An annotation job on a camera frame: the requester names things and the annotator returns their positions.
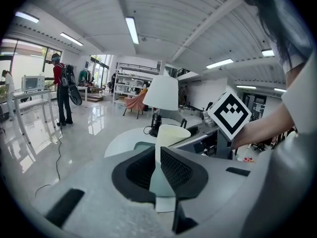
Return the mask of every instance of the chair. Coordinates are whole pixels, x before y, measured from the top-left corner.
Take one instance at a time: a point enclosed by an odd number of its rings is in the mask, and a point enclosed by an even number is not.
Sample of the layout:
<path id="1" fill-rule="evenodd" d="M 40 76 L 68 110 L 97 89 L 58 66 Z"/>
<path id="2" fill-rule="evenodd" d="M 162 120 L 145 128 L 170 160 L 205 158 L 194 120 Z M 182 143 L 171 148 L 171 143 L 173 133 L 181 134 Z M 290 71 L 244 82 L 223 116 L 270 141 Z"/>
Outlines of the chair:
<path id="1" fill-rule="evenodd" d="M 162 118 L 169 118 L 173 119 L 175 121 L 180 122 L 180 126 L 182 127 L 184 125 L 184 129 L 186 128 L 187 125 L 187 120 L 183 118 L 183 116 L 180 114 L 179 111 L 170 111 L 170 110 L 160 110 L 160 116 Z"/>
<path id="2" fill-rule="evenodd" d="M 137 109 L 138 110 L 137 119 L 139 119 L 140 110 L 142 111 L 142 114 L 143 114 L 143 109 L 144 109 L 144 106 L 145 106 L 143 104 L 143 100 L 144 100 L 144 97 L 145 97 L 146 93 L 147 93 L 146 91 L 142 91 L 136 97 L 133 97 L 133 98 L 126 97 L 126 98 L 124 98 L 126 109 L 125 109 L 123 115 L 125 115 L 125 112 L 127 111 L 127 109 L 131 109 L 131 112 L 132 112 L 132 109 Z"/>

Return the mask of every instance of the red shirt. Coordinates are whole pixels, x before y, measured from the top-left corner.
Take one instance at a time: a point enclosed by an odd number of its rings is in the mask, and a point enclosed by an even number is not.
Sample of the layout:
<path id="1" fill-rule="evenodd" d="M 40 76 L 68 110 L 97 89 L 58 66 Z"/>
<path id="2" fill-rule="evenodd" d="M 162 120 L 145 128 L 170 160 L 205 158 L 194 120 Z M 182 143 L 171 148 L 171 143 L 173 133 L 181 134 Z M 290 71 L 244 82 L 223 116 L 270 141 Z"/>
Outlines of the red shirt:
<path id="1" fill-rule="evenodd" d="M 61 82 L 61 71 L 65 68 L 65 64 L 58 63 L 54 66 L 53 72 L 54 72 L 54 84 L 57 84 L 57 86 L 60 86 Z"/>

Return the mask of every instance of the microwave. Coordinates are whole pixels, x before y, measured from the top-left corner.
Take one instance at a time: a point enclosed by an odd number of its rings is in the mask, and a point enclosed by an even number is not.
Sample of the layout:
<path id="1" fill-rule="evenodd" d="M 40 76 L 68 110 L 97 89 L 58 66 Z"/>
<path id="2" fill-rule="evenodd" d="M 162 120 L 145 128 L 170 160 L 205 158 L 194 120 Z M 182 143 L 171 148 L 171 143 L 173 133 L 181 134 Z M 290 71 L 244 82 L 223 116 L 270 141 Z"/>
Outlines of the microwave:
<path id="1" fill-rule="evenodd" d="M 26 76 L 21 78 L 21 91 L 30 92 L 36 90 L 44 90 L 44 76 Z"/>

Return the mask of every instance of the lamp shade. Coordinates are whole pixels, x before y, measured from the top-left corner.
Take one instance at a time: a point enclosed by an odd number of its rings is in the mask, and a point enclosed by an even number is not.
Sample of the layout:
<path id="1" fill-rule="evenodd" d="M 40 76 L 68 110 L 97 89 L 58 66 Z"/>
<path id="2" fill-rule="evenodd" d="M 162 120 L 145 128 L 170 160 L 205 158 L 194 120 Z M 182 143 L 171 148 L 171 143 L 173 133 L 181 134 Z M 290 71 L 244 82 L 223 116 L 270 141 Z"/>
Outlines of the lamp shade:
<path id="1" fill-rule="evenodd" d="M 143 104 L 165 110 L 178 110 L 178 80 L 170 76 L 155 76 Z"/>

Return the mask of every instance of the fluorescent ceiling light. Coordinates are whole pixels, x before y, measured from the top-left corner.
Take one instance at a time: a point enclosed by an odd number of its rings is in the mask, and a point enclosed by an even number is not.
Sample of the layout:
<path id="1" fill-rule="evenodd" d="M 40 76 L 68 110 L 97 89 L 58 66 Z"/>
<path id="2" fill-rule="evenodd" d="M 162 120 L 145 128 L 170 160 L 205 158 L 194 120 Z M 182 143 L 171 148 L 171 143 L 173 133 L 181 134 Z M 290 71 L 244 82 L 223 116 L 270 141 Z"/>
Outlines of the fluorescent ceiling light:
<path id="1" fill-rule="evenodd" d="M 237 85 L 238 88 L 256 89 L 255 86 Z"/>
<path id="2" fill-rule="evenodd" d="M 286 90 L 284 89 L 279 89 L 279 88 L 274 88 L 275 91 L 278 91 L 278 92 L 286 92 Z"/>
<path id="3" fill-rule="evenodd" d="M 43 56 L 37 56 L 37 55 L 30 55 L 30 56 L 35 58 L 44 58 Z"/>
<path id="4" fill-rule="evenodd" d="M 125 18 L 125 21 L 127 22 L 133 43 L 139 44 L 139 38 L 138 38 L 137 29 L 135 27 L 134 18 L 128 17 L 128 18 Z"/>
<path id="5" fill-rule="evenodd" d="M 266 58 L 275 56 L 273 50 L 262 50 L 262 54 Z"/>
<path id="6" fill-rule="evenodd" d="M 81 42 L 75 40 L 74 38 L 70 37 L 69 35 L 65 34 L 65 33 L 61 33 L 60 36 L 65 37 L 66 39 L 69 39 L 70 41 L 76 43 L 77 45 L 83 46 L 84 44 L 82 44 Z"/>
<path id="7" fill-rule="evenodd" d="M 232 59 L 227 59 L 227 60 L 224 60 L 224 61 L 219 61 L 219 62 L 216 62 L 216 63 L 213 63 L 213 64 L 210 64 L 207 66 L 207 69 L 211 69 L 211 68 L 215 68 L 215 67 L 218 67 L 218 66 L 221 66 L 221 65 L 225 65 L 225 64 L 228 64 L 228 63 L 232 63 L 233 60 Z"/>
<path id="8" fill-rule="evenodd" d="M 30 21 L 34 22 L 34 23 L 37 23 L 37 22 L 39 22 L 39 20 L 40 20 L 40 19 L 37 18 L 37 17 L 34 17 L 34 16 L 32 16 L 32 15 L 30 15 L 30 14 L 28 14 L 28 13 L 20 12 L 20 11 L 18 11 L 18 12 L 15 14 L 15 16 L 21 17 L 21 18 L 25 18 L 25 19 L 27 19 L 27 20 L 30 20 Z"/>
<path id="9" fill-rule="evenodd" d="M 1 55 L 13 55 L 13 52 L 1 52 Z"/>

